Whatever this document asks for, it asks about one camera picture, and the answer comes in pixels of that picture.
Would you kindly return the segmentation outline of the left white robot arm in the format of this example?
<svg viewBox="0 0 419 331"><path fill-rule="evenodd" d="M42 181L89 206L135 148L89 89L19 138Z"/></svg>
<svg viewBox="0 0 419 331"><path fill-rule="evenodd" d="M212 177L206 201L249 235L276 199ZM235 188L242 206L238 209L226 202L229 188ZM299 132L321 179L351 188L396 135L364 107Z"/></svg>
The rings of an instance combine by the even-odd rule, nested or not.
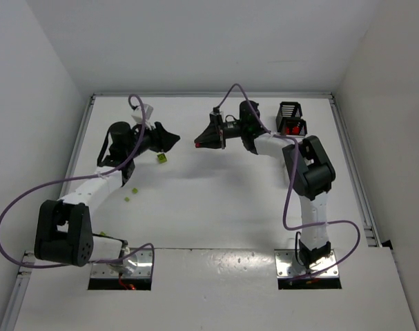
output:
<svg viewBox="0 0 419 331"><path fill-rule="evenodd" d="M92 218L100 205L124 187L135 169L135 157L147 150L168 152L179 140L163 125L149 119L153 107L132 107L131 126L111 124L97 157L93 178L57 200L47 200L39 209L34 254L42 261L82 267L87 263L120 263L128 254L127 242L92 231Z"/></svg>

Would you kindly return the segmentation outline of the red lego brick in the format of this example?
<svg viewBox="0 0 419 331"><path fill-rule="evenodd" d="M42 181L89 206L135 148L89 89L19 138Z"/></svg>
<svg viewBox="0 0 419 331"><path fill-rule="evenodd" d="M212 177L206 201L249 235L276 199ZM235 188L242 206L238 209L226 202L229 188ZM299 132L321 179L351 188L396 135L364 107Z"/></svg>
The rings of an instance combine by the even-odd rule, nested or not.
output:
<svg viewBox="0 0 419 331"><path fill-rule="evenodd" d="M298 126L286 127L286 135L298 136L300 134L300 128Z"/></svg>

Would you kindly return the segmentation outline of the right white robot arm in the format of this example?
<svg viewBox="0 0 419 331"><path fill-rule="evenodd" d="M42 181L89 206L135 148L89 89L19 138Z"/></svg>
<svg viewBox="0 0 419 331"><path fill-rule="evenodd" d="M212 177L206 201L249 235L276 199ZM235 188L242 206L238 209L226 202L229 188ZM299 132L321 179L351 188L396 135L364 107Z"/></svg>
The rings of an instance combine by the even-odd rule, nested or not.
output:
<svg viewBox="0 0 419 331"><path fill-rule="evenodd" d="M302 223L296 227L295 260L309 268L330 255L327 234L327 195L336 178L335 169L317 136L306 136L306 122L300 107L292 114L277 115L279 132L264 127L258 103L243 101L239 116L232 121L218 107L209 115L209 124L194 140L196 148L224 149L229 139L239 138L247 151L282 162L289 176L288 192L300 200Z"/></svg>

